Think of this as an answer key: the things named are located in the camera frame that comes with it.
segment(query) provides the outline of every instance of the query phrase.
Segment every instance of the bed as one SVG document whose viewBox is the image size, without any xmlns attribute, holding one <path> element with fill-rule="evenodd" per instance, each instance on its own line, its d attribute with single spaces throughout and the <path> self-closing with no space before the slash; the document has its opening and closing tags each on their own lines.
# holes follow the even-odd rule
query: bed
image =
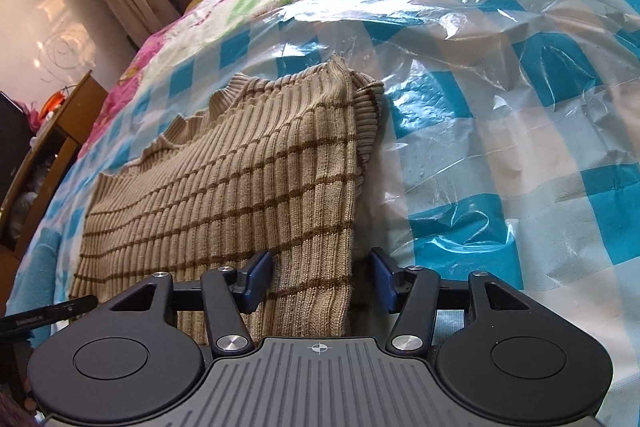
<svg viewBox="0 0 640 427">
<path fill-rule="evenodd" d="M 236 72 L 277 78 L 336 53 L 388 101 L 356 240 L 450 279 L 491 271 L 586 330 L 614 362 L 598 418 L 637 425 L 639 13 L 640 0 L 205 0 L 109 95 L 40 224 L 55 263 L 32 245 L 8 312 L 68 297 L 100 172 Z M 439 331 L 460 319 L 439 314 Z"/>
</svg>

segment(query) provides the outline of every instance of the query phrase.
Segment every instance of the striped knit sweater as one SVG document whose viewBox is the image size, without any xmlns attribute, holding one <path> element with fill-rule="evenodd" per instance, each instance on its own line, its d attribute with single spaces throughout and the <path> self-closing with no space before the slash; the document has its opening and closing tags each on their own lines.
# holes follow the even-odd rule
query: striped knit sweater
<svg viewBox="0 0 640 427">
<path fill-rule="evenodd" d="M 142 156 L 101 174 L 71 294 L 112 298 L 156 271 L 195 280 L 276 254 L 252 337 L 345 333 L 354 201 L 380 120 L 380 82 L 340 58 L 275 81 L 237 74 Z M 206 342 L 202 314 L 178 327 Z"/>
</svg>

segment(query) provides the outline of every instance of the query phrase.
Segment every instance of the folded sweater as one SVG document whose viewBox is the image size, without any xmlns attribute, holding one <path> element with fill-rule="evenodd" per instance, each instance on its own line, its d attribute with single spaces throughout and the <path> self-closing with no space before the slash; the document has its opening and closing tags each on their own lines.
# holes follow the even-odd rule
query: folded sweater
<svg viewBox="0 0 640 427">
<path fill-rule="evenodd" d="M 337 57 L 275 81 L 237 74 L 99 176 L 72 295 L 105 302 L 156 271 L 194 280 L 268 249 L 273 283 L 244 318 L 252 337 L 344 334 L 354 201 L 382 93 Z M 206 341 L 202 314 L 181 313 L 178 327 Z"/>
</svg>

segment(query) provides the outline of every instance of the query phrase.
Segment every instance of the checkered tablecloth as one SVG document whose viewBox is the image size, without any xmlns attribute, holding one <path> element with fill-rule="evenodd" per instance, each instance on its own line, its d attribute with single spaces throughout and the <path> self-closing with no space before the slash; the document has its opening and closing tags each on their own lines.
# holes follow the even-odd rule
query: checkered tablecloth
<svg viewBox="0 0 640 427">
<path fill-rule="evenodd" d="M 606 346 L 614 384 L 599 418 L 638 425 L 639 12 L 640 0 L 303 0 L 241 26 L 139 92 L 66 176 L 41 224 L 63 236 L 54 300 L 98 172 L 237 71 L 276 78 L 337 53 L 384 80 L 389 108 L 357 244 L 523 289 Z M 10 311 L 37 263 L 27 254 Z"/>
</svg>

